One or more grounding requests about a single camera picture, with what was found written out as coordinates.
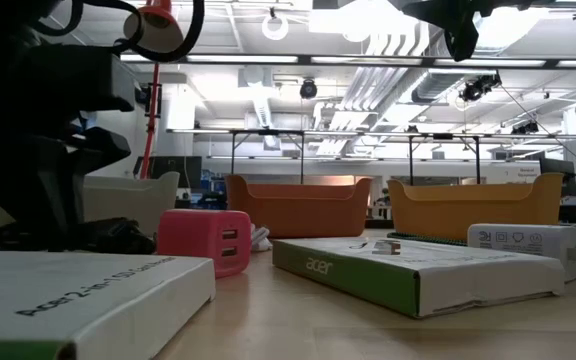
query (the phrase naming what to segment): red lamp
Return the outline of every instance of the red lamp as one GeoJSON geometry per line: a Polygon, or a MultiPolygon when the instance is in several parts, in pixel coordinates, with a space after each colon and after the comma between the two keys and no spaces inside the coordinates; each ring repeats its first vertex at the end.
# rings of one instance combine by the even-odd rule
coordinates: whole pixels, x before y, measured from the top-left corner
{"type": "MultiPolygon", "coordinates": [[[[169,53],[179,47],[184,40],[177,20],[170,13],[170,0],[148,0],[139,9],[144,18],[144,35],[138,45],[158,53],[169,53]]],[[[137,30],[137,16],[131,14],[124,22],[124,35],[130,38],[137,30]]]]}

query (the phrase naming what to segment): green and white box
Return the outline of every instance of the green and white box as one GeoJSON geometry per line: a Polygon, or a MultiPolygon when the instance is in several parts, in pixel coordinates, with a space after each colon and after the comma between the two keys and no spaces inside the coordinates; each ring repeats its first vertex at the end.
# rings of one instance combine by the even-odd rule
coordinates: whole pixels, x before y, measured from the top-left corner
{"type": "Polygon", "coordinates": [[[150,359],[214,296],[210,259],[0,252],[0,359],[150,359]]]}
{"type": "Polygon", "coordinates": [[[273,264],[422,318],[564,292],[561,262],[541,256],[393,239],[274,242],[273,264]]]}

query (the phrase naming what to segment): orange basket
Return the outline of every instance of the orange basket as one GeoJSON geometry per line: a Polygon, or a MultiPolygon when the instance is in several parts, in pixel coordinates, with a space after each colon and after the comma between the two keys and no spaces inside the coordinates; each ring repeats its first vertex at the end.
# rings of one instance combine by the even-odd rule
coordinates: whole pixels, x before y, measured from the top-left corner
{"type": "Polygon", "coordinates": [[[359,236],[371,179],[350,186],[247,184],[226,177],[228,209],[243,211],[271,238],[359,236]]]}
{"type": "Polygon", "coordinates": [[[472,224],[559,223],[563,174],[532,184],[407,186],[388,181],[395,230],[466,241],[472,224]]]}

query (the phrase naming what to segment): usb port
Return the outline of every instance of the usb port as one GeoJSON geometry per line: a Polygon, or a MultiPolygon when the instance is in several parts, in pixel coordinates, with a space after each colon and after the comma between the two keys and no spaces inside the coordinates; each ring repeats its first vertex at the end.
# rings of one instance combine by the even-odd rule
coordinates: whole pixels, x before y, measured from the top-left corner
{"type": "Polygon", "coordinates": [[[236,239],[237,238],[237,230],[224,230],[221,233],[221,238],[226,239],[236,239]]]}
{"type": "Polygon", "coordinates": [[[221,249],[221,256],[222,257],[235,256],[235,255],[237,255],[237,248],[236,247],[221,249]]]}

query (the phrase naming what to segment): table surface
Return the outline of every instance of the table surface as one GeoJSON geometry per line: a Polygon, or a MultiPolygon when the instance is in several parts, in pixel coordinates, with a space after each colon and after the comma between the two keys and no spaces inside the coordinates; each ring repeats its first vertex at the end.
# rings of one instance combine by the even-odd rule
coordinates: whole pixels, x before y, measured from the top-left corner
{"type": "Polygon", "coordinates": [[[217,281],[217,298],[156,357],[173,359],[576,359],[576,280],[562,297],[415,320],[258,253],[244,273],[217,281]]]}

